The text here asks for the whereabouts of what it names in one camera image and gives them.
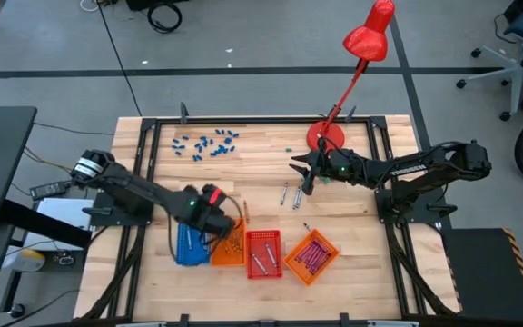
screw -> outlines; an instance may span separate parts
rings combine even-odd
[[[258,257],[256,257],[255,254],[253,254],[253,253],[252,253],[252,258],[258,264],[258,267],[260,267],[260,269],[263,272],[263,274],[267,275],[268,271],[266,271],[265,268],[263,268],[263,264],[262,264],[262,262],[260,262],[260,259],[258,259]]]
[[[292,209],[297,208],[296,203],[298,202],[298,193],[300,193],[300,192],[301,192],[301,188],[300,188],[300,186],[298,186],[298,190],[296,190],[296,194],[294,194],[294,204],[291,207]]]
[[[271,253],[270,245],[268,245],[268,244],[266,243],[266,244],[265,244],[265,249],[267,250],[268,255],[270,256],[271,263],[273,263],[273,267],[274,267],[274,268],[277,268],[277,267],[278,267],[278,264],[276,263],[276,260],[273,258],[273,253]]]
[[[283,185],[283,191],[281,192],[280,205],[283,205],[283,202],[286,200],[286,193],[288,192],[288,182]]]

gray concrete floor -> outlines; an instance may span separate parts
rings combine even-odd
[[[0,14],[0,71],[119,69],[100,14],[80,10],[78,2],[7,1]],[[340,42],[364,19],[371,3],[191,0],[179,4],[183,24],[170,35],[156,34],[143,15],[128,11],[125,1],[105,13],[126,69],[352,66],[355,59]],[[491,18],[485,18],[500,14],[508,3],[397,0],[396,17],[410,66],[492,66],[487,58],[469,57],[470,50],[480,45],[516,54],[514,45],[495,38]],[[389,57],[373,66],[399,66],[390,32],[387,35]],[[459,90],[454,84],[460,77],[414,76],[431,142],[476,138],[488,148],[494,165],[488,179],[449,188],[448,202],[459,207],[452,223],[459,228],[509,227],[523,252],[523,178],[513,161],[523,113],[500,122],[498,114],[508,110],[509,89],[498,82],[479,82]],[[131,83],[147,115],[178,114],[180,101],[187,103],[191,114],[316,114],[330,109],[349,80],[347,74],[256,74],[133,77]],[[364,75],[348,103],[358,106],[357,114],[411,114],[400,74]],[[136,115],[122,77],[0,79],[0,105],[33,105],[39,109],[36,121],[85,131],[111,132],[117,117]],[[46,159],[71,165],[83,150],[109,150],[111,142],[109,136],[35,126],[28,146]],[[24,158],[14,182],[28,189],[65,178],[60,170]],[[31,204],[14,189],[8,197]],[[17,300],[33,310],[76,289],[80,273],[74,268],[28,274]],[[2,272],[2,282],[6,274]],[[33,290],[38,290],[36,297],[28,295]],[[17,326],[65,322],[74,303],[75,294],[68,295]],[[0,314],[0,324],[8,321]]]

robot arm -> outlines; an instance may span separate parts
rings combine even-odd
[[[350,149],[334,149],[329,153],[325,149],[326,140],[321,138],[317,151],[292,157],[310,166],[309,170],[290,164],[304,176],[302,190],[308,195],[312,194],[313,181],[317,176],[376,189],[390,178],[426,170],[425,174],[412,181],[398,181],[393,188],[395,201],[414,201],[420,194],[456,180],[476,181],[485,178],[491,170],[486,149],[475,141],[470,144],[438,144],[427,151],[388,161],[368,159]]]
[[[228,237],[234,226],[234,220],[219,208],[227,196],[211,184],[202,188],[202,194],[192,186],[171,191],[131,174],[113,155],[98,150],[85,151],[70,175],[80,188],[105,191],[128,213],[134,214],[148,200],[162,206],[178,223],[221,238]]]

orange basket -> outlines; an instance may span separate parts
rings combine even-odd
[[[212,266],[239,266],[245,264],[245,221],[237,221],[238,228],[232,234],[219,242],[215,252],[211,254]]]
[[[312,230],[283,261],[298,279],[310,286],[338,254],[320,232]]]

wooden tabletop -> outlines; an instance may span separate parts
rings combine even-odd
[[[410,118],[386,116],[395,156],[418,150]],[[112,152],[120,164],[133,168],[135,147],[142,118],[118,121]],[[248,280],[242,267],[182,267],[177,265],[167,245],[168,225],[162,208],[155,208],[153,224],[147,228],[143,247],[135,321],[178,321],[189,313],[192,321],[245,320],[336,320],[341,312],[351,319],[395,319],[400,310],[390,264],[390,253],[383,226],[379,223],[373,191],[360,186],[316,180],[312,196],[304,196],[301,207],[291,205],[301,177],[288,164],[293,155],[306,154],[307,124],[164,125],[159,141],[154,181],[171,189],[186,184],[201,188],[214,183],[238,203],[246,200],[251,223],[248,230],[281,231],[283,259],[307,234],[303,223],[318,229],[340,251],[340,256],[310,287],[302,284],[284,266],[278,280]],[[344,147],[370,157],[369,139],[364,124],[344,124]],[[199,136],[222,141],[214,129],[233,130],[236,149],[217,157],[203,152],[203,161],[194,163],[192,146]],[[171,148],[172,139],[181,139],[187,149],[181,157]],[[377,144],[382,154],[380,136]],[[151,135],[147,139],[146,155]],[[293,152],[286,153],[290,147]],[[141,175],[146,174],[147,160]],[[291,186],[286,203],[280,205],[285,182]],[[236,215],[231,205],[222,207]],[[173,223],[176,244],[176,223]],[[458,311],[449,267],[440,235],[425,224],[410,226],[419,271],[438,297]],[[121,227],[111,227],[92,244],[74,317],[87,312],[113,277]],[[408,277],[405,286],[410,310],[415,312],[413,291]],[[128,280],[121,289],[119,313],[123,313]]]

